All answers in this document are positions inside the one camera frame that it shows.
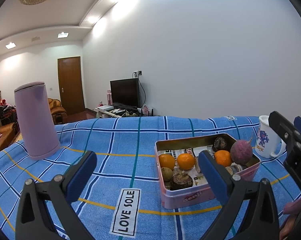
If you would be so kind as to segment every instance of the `tv screen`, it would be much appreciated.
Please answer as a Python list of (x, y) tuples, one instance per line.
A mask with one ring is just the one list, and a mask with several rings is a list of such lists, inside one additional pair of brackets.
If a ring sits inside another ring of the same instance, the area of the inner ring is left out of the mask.
[(140, 107), (138, 78), (111, 81), (110, 89), (113, 106), (133, 109)]

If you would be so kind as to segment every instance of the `newspaper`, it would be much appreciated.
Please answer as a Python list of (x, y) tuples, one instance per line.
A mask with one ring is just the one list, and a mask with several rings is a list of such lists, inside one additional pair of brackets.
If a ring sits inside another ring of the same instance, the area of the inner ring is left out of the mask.
[[(158, 154), (170, 154), (171, 156), (173, 156), (175, 158), (175, 160), (177, 160), (177, 157), (180, 154), (183, 153), (188, 153), (193, 155), (195, 158), (198, 157), (199, 153), (203, 150), (208, 150), (211, 154), (212, 157), (214, 157), (213, 151), (212, 151), (212, 145), (207, 145), (207, 146), (201, 146), (201, 147), (196, 147), (196, 148), (188, 148), (188, 149), (182, 149), (182, 150), (165, 150), (165, 151), (159, 151)], [(193, 168), (189, 171), (185, 171), (179, 168), (178, 163), (176, 161), (175, 163), (175, 167), (173, 169), (173, 175), (178, 174), (184, 172), (186, 174), (188, 174), (192, 179), (193, 179), (193, 186), (199, 186), (199, 185), (204, 185), (207, 184), (207, 180), (204, 177), (204, 175), (202, 173), (198, 173), (196, 171), (195, 165), (193, 166)], [(170, 189), (170, 183), (165, 183), (165, 186), (167, 189)]]

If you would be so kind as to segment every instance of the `pink tin box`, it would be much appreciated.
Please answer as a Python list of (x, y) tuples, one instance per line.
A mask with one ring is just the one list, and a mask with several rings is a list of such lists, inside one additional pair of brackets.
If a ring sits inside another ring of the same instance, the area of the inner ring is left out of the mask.
[[(159, 183), (161, 189), (161, 202), (164, 208), (175, 209), (192, 206), (201, 202), (214, 199), (215, 196), (208, 183), (197, 186), (194, 185), (193, 187), (174, 191), (168, 190), (165, 186), (165, 182), (163, 180), (162, 172), (159, 165), (158, 156), (160, 155), (161, 151), (174, 153), (176, 150), (181, 149), (191, 149), (193, 152), (195, 152), (195, 149), (203, 150), (205, 149), (205, 147), (209, 149), (211, 148), (211, 145), (214, 143), (215, 139), (219, 136), (223, 136), (228, 141), (230, 150), (230, 147), (236, 140), (226, 133), (156, 142), (155, 156), (157, 161), (157, 171), (159, 175)], [(238, 174), (246, 180), (253, 180), (259, 168), (260, 159), (257, 156), (253, 155), (251, 160), (246, 165), (248, 166), (248, 168), (238, 172)]]

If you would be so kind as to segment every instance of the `mug handle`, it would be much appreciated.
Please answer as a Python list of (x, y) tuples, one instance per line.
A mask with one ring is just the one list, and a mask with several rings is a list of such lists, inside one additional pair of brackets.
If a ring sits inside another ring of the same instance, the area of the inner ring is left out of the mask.
[(278, 154), (275, 154), (275, 153), (271, 153), (270, 156), (272, 156), (273, 158), (276, 158), (280, 155), (282, 155), (284, 153), (284, 151), (286, 150), (286, 143), (284, 143), (284, 141), (282, 140), (282, 146), (280, 148), (280, 151)]

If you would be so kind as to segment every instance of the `ceiling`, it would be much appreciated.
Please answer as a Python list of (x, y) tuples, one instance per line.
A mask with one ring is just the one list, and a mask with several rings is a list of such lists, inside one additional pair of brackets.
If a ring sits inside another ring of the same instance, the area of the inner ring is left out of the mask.
[[(111, 0), (47, 0), (37, 5), (23, 5), (6, 0), (0, 7), (0, 55), (35, 44), (60, 41), (57, 35), (68, 32), (62, 41), (82, 40), (95, 22), (113, 5)], [(5, 45), (14, 42), (16, 47)]]

